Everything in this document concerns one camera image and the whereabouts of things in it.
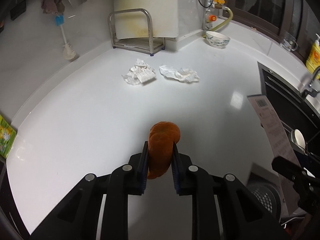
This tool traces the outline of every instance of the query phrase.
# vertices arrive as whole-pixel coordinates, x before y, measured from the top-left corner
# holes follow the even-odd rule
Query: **yellow hose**
[[[225,10],[227,10],[229,12],[229,18],[226,19],[225,21],[223,21],[222,23],[220,23],[219,25],[215,26],[211,30],[209,30],[210,32],[214,32],[214,31],[218,30],[219,28],[226,25],[228,22],[230,22],[232,20],[233,12],[231,11],[231,9],[229,7],[225,7]]]

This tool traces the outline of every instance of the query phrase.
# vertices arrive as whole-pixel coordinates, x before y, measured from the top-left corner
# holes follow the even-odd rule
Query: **crumpled paper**
[[[130,85],[139,85],[156,77],[155,70],[144,60],[137,59],[137,62],[129,69],[127,75],[122,75],[124,81]]]
[[[186,69],[175,69],[172,67],[168,67],[166,65],[161,65],[159,67],[160,73],[167,78],[174,78],[179,80],[180,82],[185,83],[192,83],[192,82],[199,82],[200,78],[196,71],[192,70],[191,68]]]

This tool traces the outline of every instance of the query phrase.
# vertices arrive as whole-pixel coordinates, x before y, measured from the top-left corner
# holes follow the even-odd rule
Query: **metal dish rack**
[[[130,38],[130,39],[121,39],[118,40],[116,38],[115,31],[112,28],[111,19],[112,16],[119,13],[127,13],[127,12],[143,12],[147,17],[148,21],[148,36],[149,38]],[[129,10],[121,10],[111,12],[108,16],[108,27],[111,37],[112,47],[134,50],[138,52],[148,53],[150,56],[153,56],[155,53],[165,48],[164,38],[153,38],[153,29],[152,29],[152,19],[150,13],[142,8],[137,9],[129,9]]]

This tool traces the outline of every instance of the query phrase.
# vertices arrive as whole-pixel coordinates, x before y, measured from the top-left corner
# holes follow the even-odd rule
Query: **green box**
[[[16,135],[17,132],[0,115],[0,155],[5,159],[8,156]]]

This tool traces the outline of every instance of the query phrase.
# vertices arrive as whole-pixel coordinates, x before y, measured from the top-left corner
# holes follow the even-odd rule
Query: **dish soap bottle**
[[[320,66],[320,36],[318,34],[316,41],[313,43],[309,57],[306,61],[307,69],[313,73],[317,67]]]

